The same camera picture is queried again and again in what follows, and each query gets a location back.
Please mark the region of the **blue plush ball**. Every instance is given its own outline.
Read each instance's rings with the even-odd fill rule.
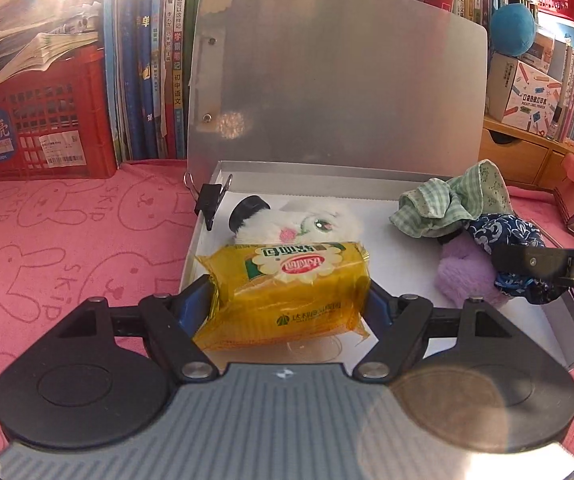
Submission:
[[[536,39],[536,22],[523,4],[505,5],[491,16],[489,36],[496,52],[520,56]]]

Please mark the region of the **blue floral fabric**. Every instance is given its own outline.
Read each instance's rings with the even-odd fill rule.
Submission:
[[[491,254],[497,244],[544,247],[540,231],[534,224],[514,215],[483,214],[477,220],[466,222],[466,231],[485,252]],[[554,301],[566,287],[512,272],[499,272],[496,287],[509,296],[524,296],[529,303],[544,304]]]

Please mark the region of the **metal screw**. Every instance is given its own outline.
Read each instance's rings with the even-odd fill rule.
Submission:
[[[365,379],[383,379],[389,375],[389,367],[379,362],[363,363],[358,367],[358,373]]]
[[[182,374],[189,379],[206,379],[212,371],[210,364],[201,361],[192,361],[182,367]]]

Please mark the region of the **green fabric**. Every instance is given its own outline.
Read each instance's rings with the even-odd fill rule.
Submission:
[[[446,182],[430,178],[403,193],[390,220],[413,238],[437,238],[459,229],[463,220],[476,220],[483,213],[513,214],[500,170],[490,160],[481,160],[462,176]]]

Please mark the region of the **yellow snack wrapper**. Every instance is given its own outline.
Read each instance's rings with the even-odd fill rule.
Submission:
[[[366,337],[366,257],[350,242],[234,245],[198,256],[215,293],[194,341],[203,350],[223,350],[350,330]]]

